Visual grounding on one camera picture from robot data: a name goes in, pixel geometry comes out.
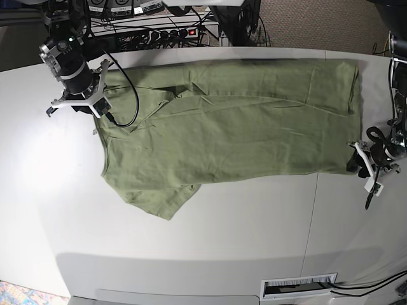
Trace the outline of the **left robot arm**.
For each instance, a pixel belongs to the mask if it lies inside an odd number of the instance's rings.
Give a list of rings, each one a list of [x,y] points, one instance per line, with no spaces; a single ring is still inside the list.
[[[387,122],[389,133],[373,126],[366,130],[371,145],[362,149],[367,161],[354,151],[347,165],[349,172],[360,178],[376,178],[389,173],[395,162],[406,156],[406,1],[372,1],[389,30],[385,51],[389,62],[389,91],[392,118]]]

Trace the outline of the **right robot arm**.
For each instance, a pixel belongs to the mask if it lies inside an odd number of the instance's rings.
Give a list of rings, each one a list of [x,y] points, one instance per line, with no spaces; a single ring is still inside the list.
[[[39,47],[39,56],[64,87],[62,97],[46,110],[51,116],[57,111],[57,102],[69,107],[69,102],[85,101],[94,83],[84,47],[89,36],[88,4],[86,1],[45,1],[41,5],[41,18],[48,38]]]

